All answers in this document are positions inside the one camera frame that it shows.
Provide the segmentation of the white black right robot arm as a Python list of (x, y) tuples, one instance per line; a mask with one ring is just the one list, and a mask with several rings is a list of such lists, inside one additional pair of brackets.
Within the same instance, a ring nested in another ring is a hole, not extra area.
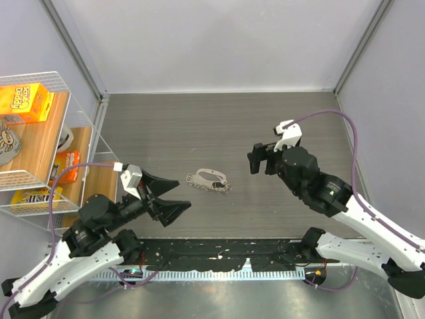
[(424, 297), (424, 240), (377, 211), (342, 179), (320, 170), (317, 158), (301, 146), (275, 150), (274, 144), (256, 144), (247, 157), (256, 174), (262, 161), (265, 173), (277, 175), (291, 193), (311, 210), (334, 219), (373, 243), (362, 247), (331, 233), (310, 228), (300, 246), (309, 261), (334, 259), (369, 270), (398, 292)]

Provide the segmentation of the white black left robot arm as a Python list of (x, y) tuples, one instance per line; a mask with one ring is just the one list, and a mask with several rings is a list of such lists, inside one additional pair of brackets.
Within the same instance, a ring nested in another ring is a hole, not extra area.
[(164, 227), (191, 207), (190, 201), (163, 200), (161, 195), (179, 186), (177, 180), (147, 173), (137, 165), (104, 164), (119, 172), (126, 195), (113, 202), (105, 195), (89, 196), (79, 218), (61, 239), (52, 238), (50, 254), (29, 273), (9, 278), (1, 288), (7, 301), (1, 314), (10, 318), (42, 318), (77, 286), (100, 271), (137, 263), (143, 245), (124, 225), (147, 213)]

